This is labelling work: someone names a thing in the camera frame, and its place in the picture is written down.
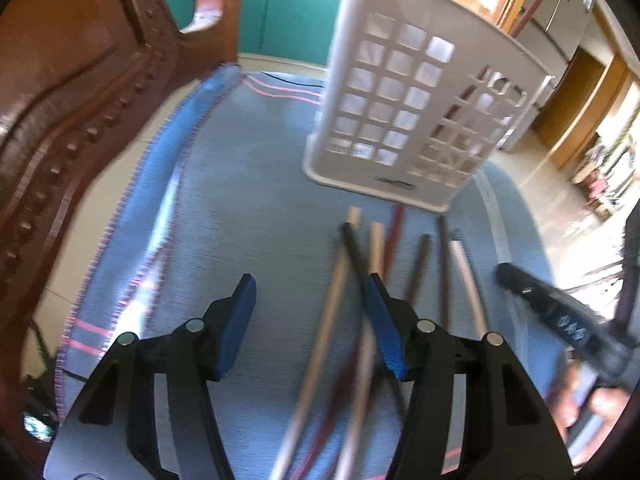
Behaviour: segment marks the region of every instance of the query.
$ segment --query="basket base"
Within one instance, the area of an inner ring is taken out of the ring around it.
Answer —
[[[433,205],[423,200],[416,200],[407,196],[399,195],[396,193],[390,193],[379,189],[372,189],[370,187],[358,186],[357,184],[351,184],[350,182],[343,182],[341,180],[335,180],[321,174],[316,173],[311,168],[311,153],[313,152],[313,146],[316,142],[317,134],[311,134],[306,138],[305,154],[302,159],[302,170],[305,172],[311,180],[323,186],[337,187],[339,189],[345,189],[347,191],[353,191],[364,195],[375,196],[377,198],[383,198],[384,200],[391,200],[392,202],[399,202],[401,204],[425,209],[434,213],[446,213],[449,210],[449,205]]]

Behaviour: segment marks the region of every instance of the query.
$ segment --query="basket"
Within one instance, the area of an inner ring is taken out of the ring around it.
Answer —
[[[444,212],[551,75],[452,0],[342,0],[303,168]]]

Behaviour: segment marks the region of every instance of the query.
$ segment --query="floor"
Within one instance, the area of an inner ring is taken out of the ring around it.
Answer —
[[[241,56],[240,63],[246,71],[284,72],[324,79],[324,69],[309,64],[263,56]],[[103,171],[87,192],[35,316],[49,348],[55,348],[60,341],[66,315],[76,300],[104,229],[145,147],[174,107],[197,83],[194,81],[175,91],[140,131],[136,140]],[[593,247],[590,237],[600,225],[593,215],[584,212],[584,199],[552,163],[541,164],[545,155],[542,144],[530,133],[511,153],[494,153],[492,161],[510,174],[534,212],[558,284],[574,286],[585,272],[593,269],[593,259],[585,258],[584,251],[587,245]],[[42,372],[32,336],[24,350],[22,371],[23,374],[34,376]]]

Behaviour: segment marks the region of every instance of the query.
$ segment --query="basket logo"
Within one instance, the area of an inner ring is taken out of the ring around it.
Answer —
[[[401,187],[406,191],[413,191],[415,189],[415,184],[409,184],[404,180],[391,180],[390,178],[384,178],[381,176],[377,176],[376,180],[378,182],[384,182],[385,184],[391,184],[392,186]]]

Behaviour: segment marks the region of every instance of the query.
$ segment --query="wooden chair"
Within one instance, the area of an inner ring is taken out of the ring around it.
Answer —
[[[23,428],[20,354],[82,195],[175,89],[238,49],[239,0],[196,0],[178,30],[165,0],[0,0],[0,426]]]

